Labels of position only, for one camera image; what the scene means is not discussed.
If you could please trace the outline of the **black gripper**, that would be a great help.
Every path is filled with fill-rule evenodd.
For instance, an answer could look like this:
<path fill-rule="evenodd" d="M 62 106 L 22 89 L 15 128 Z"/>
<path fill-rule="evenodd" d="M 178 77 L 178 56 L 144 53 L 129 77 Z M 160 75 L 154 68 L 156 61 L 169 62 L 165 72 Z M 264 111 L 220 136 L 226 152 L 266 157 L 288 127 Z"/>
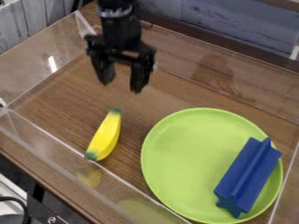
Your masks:
<path fill-rule="evenodd" d="M 138 94 L 153 71 L 156 50 L 141 40 L 141 24 L 133 8 L 98 8 L 101 33 L 86 34 L 86 54 L 102 85 L 116 76 L 114 61 L 130 66 L 129 90 Z"/>

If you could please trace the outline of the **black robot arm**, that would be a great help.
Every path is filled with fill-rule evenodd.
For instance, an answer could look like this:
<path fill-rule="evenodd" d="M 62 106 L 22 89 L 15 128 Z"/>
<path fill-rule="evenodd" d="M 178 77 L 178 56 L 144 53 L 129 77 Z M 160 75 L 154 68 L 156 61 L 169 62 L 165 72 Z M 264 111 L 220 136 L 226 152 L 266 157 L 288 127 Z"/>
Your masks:
<path fill-rule="evenodd" d="M 154 70 L 156 50 L 141 40 L 136 0 L 97 0 L 101 34 L 86 34 L 86 55 L 98 81 L 106 85 L 116 77 L 114 63 L 130 66 L 129 90 L 138 94 Z"/>

